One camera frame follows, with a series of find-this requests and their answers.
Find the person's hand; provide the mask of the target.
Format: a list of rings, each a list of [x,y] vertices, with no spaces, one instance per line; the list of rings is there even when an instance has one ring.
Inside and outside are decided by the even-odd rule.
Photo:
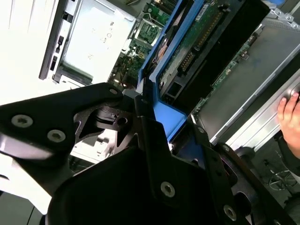
[[[300,95],[294,92],[289,100],[282,98],[277,117],[283,138],[291,152],[300,157]]]

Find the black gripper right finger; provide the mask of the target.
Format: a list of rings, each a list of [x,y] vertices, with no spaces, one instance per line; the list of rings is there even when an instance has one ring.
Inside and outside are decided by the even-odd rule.
[[[294,221],[226,144],[212,145],[191,116],[218,220],[223,225],[293,225]]]

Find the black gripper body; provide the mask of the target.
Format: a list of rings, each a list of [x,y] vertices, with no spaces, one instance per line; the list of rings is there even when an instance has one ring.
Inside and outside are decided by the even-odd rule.
[[[56,191],[48,225],[216,225],[206,173],[173,157],[177,207],[155,199],[145,154],[130,148],[68,179]]]

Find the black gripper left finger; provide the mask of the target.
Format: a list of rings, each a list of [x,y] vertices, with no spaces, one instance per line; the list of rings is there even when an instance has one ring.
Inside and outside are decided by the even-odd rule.
[[[110,157],[130,148],[141,150],[153,197],[177,207],[178,178],[163,125],[155,118],[153,92],[150,80],[135,97],[105,82],[3,105],[0,150],[47,186],[70,179],[67,162],[76,143],[105,129],[114,130],[115,152]]]

